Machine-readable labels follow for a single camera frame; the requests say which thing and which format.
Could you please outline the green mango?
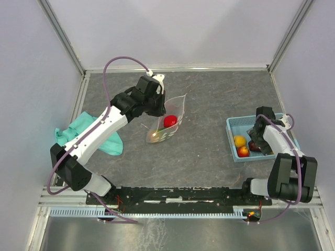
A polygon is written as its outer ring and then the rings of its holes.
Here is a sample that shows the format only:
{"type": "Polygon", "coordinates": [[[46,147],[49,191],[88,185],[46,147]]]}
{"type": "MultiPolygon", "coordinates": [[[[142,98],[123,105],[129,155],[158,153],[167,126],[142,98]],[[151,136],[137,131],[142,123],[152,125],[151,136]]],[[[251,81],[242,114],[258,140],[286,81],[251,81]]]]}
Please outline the green mango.
{"type": "Polygon", "coordinates": [[[163,134],[163,131],[165,130],[165,128],[159,128],[159,129],[155,129],[155,130],[152,130],[150,132],[150,139],[151,140],[154,140],[156,139],[157,137],[160,137],[162,134],[163,134]]]}

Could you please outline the red apple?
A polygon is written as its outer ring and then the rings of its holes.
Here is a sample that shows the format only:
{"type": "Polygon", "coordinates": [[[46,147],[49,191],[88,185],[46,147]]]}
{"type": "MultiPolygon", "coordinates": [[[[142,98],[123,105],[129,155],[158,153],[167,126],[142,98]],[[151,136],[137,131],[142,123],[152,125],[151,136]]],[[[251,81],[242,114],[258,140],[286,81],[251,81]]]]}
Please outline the red apple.
{"type": "Polygon", "coordinates": [[[168,115],[163,120],[164,128],[170,128],[177,123],[177,116],[175,115],[168,115]]]}

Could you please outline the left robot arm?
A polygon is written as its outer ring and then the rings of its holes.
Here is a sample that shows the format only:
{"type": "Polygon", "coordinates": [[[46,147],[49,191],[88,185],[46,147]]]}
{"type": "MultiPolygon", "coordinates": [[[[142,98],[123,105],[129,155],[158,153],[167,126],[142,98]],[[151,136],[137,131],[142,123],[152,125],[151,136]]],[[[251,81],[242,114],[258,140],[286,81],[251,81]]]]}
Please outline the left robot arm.
{"type": "Polygon", "coordinates": [[[102,114],[80,135],[50,149],[55,173],[73,190],[86,190],[98,196],[105,204],[116,198],[113,184],[85,165],[93,153],[115,132],[134,118],[146,113],[161,117],[165,114],[163,74],[141,76],[136,86],[117,94],[102,114]]]}

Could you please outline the clear dotted zip bag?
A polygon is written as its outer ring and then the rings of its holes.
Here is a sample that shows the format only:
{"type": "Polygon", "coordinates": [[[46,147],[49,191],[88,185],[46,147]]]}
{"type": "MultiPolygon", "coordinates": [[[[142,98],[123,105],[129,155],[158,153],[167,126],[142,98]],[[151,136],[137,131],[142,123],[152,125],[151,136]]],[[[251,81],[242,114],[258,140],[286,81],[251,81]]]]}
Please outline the clear dotted zip bag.
{"type": "Polygon", "coordinates": [[[173,97],[165,102],[165,115],[159,117],[150,127],[147,143],[160,143],[170,139],[179,129],[185,114],[186,94],[173,97]]]}

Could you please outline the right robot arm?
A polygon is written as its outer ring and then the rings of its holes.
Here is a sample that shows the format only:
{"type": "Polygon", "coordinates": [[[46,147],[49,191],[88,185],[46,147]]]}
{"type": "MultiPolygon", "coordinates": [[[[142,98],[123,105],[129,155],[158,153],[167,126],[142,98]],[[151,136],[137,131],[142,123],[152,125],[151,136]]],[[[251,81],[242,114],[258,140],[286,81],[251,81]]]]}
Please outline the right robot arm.
{"type": "Polygon", "coordinates": [[[314,194],[318,163],[306,156],[289,136],[294,118],[286,113],[279,119],[271,107],[258,107],[248,135],[263,154],[273,153],[275,161],[267,179],[247,178],[240,198],[253,204],[259,196],[289,204],[309,203],[314,194]]]}

